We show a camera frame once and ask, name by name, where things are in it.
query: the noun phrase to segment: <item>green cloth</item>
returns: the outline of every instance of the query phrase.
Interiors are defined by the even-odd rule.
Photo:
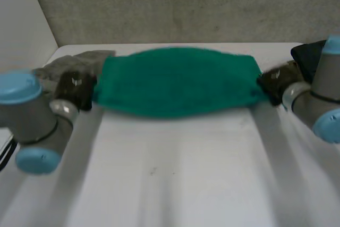
[[[109,57],[93,101],[148,117],[184,117],[267,100],[252,56],[161,48]]]

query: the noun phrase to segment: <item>white tabletop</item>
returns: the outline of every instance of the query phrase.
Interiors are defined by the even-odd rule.
[[[53,58],[168,45],[64,46]],[[298,44],[186,45],[250,54],[265,70]],[[54,174],[13,162],[1,173],[0,226],[339,226],[339,167],[336,146],[268,104],[177,121],[95,107]]]

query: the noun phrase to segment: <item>blue joint cap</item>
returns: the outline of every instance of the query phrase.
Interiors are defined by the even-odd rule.
[[[314,134],[331,144],[340,143],[340,108],[323,114],[313,126]]]
[[[29,71],[0,74],[0,104],[22,104],[37,98],[41,91],[38,79]]]
[[[53,150],[28,147],[15,156],[16,166],[23,172],[34,175],[50,174],[56,170],[61,156]]]
[[[340,35],[330,35],[322,52],[326,54],[340,54]]]

